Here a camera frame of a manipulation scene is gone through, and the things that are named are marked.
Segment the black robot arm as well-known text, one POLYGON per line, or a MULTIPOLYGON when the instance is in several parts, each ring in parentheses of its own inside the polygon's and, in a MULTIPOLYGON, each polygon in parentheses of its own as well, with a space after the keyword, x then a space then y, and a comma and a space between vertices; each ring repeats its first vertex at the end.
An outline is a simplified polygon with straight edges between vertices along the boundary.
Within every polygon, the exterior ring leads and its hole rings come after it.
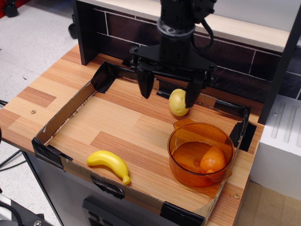
POLYGON ((214 0, 163 0, 157 21, 160 43, 132 47, 131 68, 136 72, 140 92, 148 98, 156 75, 187 82, 185 104, 190 108, 200 92, 211 83, 217 65, 199 55, 212 46, 197 47, 194 31, 202 24, 211 39, 214 34, 205 17, 214 13, 214 0))

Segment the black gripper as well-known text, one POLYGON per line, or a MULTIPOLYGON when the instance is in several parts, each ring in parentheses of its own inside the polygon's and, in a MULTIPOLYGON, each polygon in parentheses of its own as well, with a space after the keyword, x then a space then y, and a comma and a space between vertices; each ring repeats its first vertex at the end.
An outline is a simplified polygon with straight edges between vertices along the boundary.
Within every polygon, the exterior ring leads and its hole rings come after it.
POLYGON ((210 81, 217 65, 193 50, 195 25, 178 29, 175 24, 157 21, 157 29, 160 34, 158 45, 130 49, 131 67, 137 73, 140 93, 149 98, 155 74, 188 81, 185 104, 190 108, 205 87, 204 81, 210 81))

